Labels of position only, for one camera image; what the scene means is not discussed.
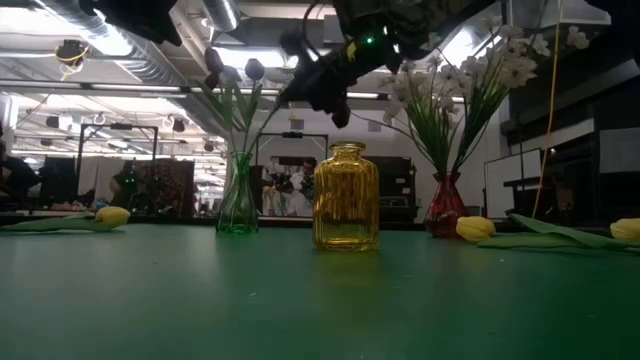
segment red glass vase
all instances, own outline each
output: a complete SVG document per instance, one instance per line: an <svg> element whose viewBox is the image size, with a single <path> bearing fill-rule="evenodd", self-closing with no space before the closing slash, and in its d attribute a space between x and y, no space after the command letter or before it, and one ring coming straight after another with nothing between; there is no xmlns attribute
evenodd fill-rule
<svg viewBox="0 0 640 360"><path fill-rule="evenodd" d="M460 238L456 233L458 218L468 216L467 208L456 189L460 173L447 173L446 176L433 174L438 181L438 189L429 205L424 222L436 238Z"/></svg>

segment vase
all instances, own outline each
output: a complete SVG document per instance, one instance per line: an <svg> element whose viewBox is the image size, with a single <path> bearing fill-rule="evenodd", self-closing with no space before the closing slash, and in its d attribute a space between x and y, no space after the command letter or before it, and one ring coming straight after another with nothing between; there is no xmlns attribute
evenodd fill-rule
<svg viewBox="0 0 640 360"><path fill-rule="evenodd" d="M253 202L249 177L249 164L253 154L231 153L233 178L222 200L217 231L247 234L258 231L258 212Z"/></svg>
<svg viewBox="0 0 640 360"><path fill-rule="evenodd" d="M429 205L425 224L436 238L460 238L456 232L458 219L468 216L467 208L456 188L460 173L447 173L445 176L433 174L438 181L438 189Z"/></svg>
<svg viewBox="0 0 640 360"><path fill-rule="evenodd" d="M333 158L315 170L313 241L318 249L369 251L378 247L378 169L360 156L365 145L331 145Z"/></svg>

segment table surface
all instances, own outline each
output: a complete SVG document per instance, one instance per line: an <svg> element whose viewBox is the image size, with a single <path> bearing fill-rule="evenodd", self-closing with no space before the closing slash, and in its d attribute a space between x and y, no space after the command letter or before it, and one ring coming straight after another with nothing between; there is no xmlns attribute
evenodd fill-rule
<svg viewBox="0 0 640 360"><path fill-rule="evenodd" d="M0 359L638 359L640 259L381 232L0 237Z"/></svg>

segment yellow glass jar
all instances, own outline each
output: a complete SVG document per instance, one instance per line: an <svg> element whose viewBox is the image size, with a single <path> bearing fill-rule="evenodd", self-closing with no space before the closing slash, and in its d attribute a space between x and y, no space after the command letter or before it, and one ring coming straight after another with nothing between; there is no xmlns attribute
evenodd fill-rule
<svg viewBox="0 0 640 360"><path fill-rule="evenodd" d="M313 242L331 251L378 248L380 188L378 169L362 157L365 145L331 145L333 158L315 171Z"/></svg>

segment green glass vase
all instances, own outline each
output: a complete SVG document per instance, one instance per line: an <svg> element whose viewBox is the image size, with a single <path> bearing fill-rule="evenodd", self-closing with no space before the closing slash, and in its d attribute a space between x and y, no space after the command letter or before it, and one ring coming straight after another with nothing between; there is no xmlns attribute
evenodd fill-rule
<svg viewBox="0 0 640 360"><path fill-rule="evenodd" d="M258 231L258 212L251 193L249 164L251 153L231 153L233 178L220 207L220 233L249 234Z"/></svg>

